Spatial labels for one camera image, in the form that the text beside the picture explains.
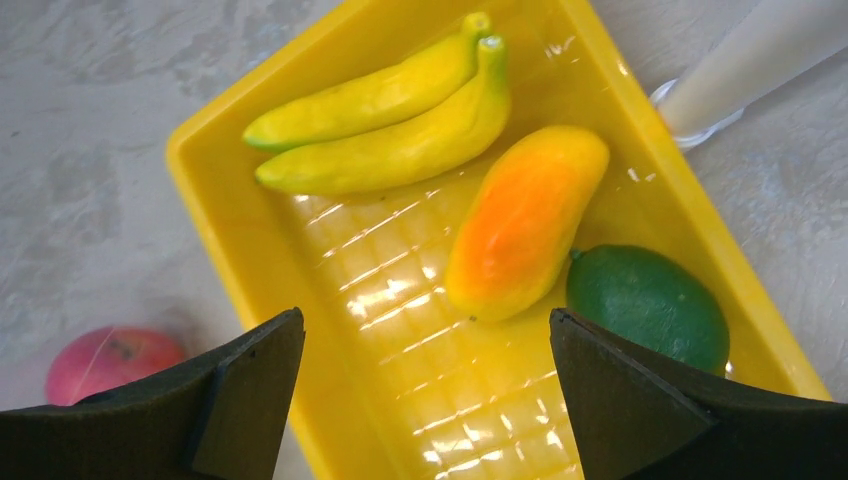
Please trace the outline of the yellow banana bunch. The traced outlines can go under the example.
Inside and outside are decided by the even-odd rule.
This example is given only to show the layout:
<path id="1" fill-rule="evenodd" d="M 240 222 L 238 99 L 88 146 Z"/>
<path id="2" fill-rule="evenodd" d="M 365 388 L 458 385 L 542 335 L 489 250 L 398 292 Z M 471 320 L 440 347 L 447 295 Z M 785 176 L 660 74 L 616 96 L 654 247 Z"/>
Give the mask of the yellow banana bunch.
<path id="1" fill-rule="evenodd" d="M 343 195 L 422 181 L 473 159 L 511 110 L 507 48 L 484 12 L 405 60 L 275 107 L 243 130 L 272 152 L 255 170 L 289 194 Z"/>

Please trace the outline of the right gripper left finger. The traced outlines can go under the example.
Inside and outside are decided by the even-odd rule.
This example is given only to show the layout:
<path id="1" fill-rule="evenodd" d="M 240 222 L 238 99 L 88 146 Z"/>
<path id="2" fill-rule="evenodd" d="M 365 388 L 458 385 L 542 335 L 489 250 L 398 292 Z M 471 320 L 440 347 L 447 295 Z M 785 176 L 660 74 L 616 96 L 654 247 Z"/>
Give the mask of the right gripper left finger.
<path id="1" fill-rule="evenodd" d="M 269 479 L 305 343 L 292 308 L 71 406 L 1 415 L 5 479 Z"/>

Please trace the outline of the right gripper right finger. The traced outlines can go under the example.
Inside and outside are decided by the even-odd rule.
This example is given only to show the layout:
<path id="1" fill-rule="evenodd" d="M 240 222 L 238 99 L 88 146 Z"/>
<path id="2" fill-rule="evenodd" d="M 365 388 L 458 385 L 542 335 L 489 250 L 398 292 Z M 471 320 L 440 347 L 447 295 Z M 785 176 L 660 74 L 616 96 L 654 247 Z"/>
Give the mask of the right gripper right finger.
<path id="1" fill-rule="evenodd" d="M 843 479 L 847 407 L 744 385 L 572 311 L 550 345 L 588 479 Z"/>

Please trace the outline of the green avocado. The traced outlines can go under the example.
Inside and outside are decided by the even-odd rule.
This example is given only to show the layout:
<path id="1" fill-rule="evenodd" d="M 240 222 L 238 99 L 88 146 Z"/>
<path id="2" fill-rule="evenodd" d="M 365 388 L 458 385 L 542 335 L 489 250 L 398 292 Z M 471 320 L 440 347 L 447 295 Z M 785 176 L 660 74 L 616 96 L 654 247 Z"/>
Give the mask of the green avocado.
<path id="1" fill-rule="evenodd" d="M 730 351 L 715 296 L 668 257 L 636 245 L 570 251 L 569 309 L 657 353 L 724 375 Z"/>

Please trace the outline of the red apple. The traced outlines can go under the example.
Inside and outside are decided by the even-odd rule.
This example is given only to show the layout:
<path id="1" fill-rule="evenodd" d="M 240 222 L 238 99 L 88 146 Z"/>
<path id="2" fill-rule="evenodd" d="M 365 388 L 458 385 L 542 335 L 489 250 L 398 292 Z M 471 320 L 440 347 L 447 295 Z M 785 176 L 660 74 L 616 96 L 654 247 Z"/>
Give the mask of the red apple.
<path id="1" fill-rule="evenodd" d="M 185 359 L 183 346 L 161 331 L 133 326 L 99 328 L 77 337 L 54 358 L 45 382 L 46 400 L 70 406 Z"/>

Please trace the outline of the orange yellow mango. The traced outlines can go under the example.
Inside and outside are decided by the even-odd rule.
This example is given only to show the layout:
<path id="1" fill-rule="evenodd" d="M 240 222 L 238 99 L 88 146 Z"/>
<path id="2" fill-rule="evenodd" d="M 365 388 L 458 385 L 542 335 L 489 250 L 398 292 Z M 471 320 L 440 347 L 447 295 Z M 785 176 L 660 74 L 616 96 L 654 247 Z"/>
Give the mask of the orange yellow mango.
<path id="1" fill-rule="evenodd" d="M 512 145 L 458 229 L 444 280 L 450 303 L 491 323 L 548 294 L 609 162 L 607 144 L 584 127 L 548 126 Z"/>

